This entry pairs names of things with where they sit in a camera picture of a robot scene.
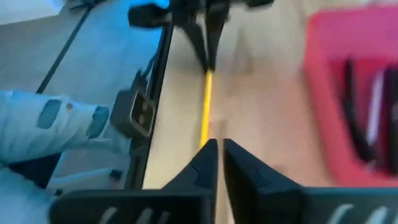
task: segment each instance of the red container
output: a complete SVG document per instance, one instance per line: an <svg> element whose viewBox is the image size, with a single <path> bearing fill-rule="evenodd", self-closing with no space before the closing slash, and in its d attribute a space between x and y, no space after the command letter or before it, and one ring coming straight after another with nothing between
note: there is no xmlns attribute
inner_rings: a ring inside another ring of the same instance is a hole
<svg viewBox="0 0 398 224"><path fill-rule="evenodd" d="M324 11L309 21L304 69L326 166L338 186L398 187L398 177L369 170L357 157L339 100L343 65L351 57L356 67L356 108L366 129L372 82L386 65L398 62L398 7ZM386 149L383 102L379 128L380 156Z"/></svg>

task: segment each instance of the light blue fabric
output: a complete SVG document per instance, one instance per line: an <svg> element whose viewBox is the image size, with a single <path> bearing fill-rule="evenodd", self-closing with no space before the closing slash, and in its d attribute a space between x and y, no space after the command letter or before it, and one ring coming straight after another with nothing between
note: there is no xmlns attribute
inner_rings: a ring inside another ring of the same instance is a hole
<svg viewBox="0 0 398 224"><path fill-rule="evenodd" d="M46 224L55 198L7 165L68 149L128 155L129 140L109 125L109 109L66 96L0 91L0 220Z"/></svg>

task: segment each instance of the yellow pencil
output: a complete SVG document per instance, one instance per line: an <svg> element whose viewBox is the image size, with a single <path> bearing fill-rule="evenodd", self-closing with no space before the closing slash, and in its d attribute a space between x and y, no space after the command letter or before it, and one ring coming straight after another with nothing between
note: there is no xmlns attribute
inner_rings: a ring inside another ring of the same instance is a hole
<svg viewBox="0 0 398 224"><path fill-rule="evenodd" d="M206 144L209 138L209 118L210 118L212 81L213 81L213 71L209 70L206 72L206 80L205 80L205 97L203 99L203 115L202 115L203 117L201 120L201 131L200 131L200 149Z"/></svg>

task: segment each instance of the clamp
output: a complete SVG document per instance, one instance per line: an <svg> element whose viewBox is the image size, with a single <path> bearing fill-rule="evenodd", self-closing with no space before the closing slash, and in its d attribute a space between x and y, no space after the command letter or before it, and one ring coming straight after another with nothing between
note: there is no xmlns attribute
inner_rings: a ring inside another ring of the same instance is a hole
<svg viewBox="0 0 398 224"><path fill-rule="evenodd" d="M158 28L173 25L183 30L206 73L215 70L218 43L231 5L244 3L252 9L273 2L274 0L174 0L165 9L154 3L132 7L128 19L130 26ZM202 28L196 23L200 13L205 14L207 46Z"/></svg>

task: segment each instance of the wooden table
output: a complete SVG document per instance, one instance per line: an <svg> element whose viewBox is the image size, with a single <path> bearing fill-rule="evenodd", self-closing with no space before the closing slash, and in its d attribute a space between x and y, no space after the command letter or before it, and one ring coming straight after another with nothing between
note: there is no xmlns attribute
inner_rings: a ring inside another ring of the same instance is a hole
<svg viewBox="0 0 398 224"><path fill-rule="evenodd" d="M231 10L213 77L210 137L231 138L302 185L330 186L301 64L305 24L324 7L359 0L277 0L266 10ZM175 30L144 188L161 188L198 150L204 76ZM219 173L217 223L231 220Z"/></svg>

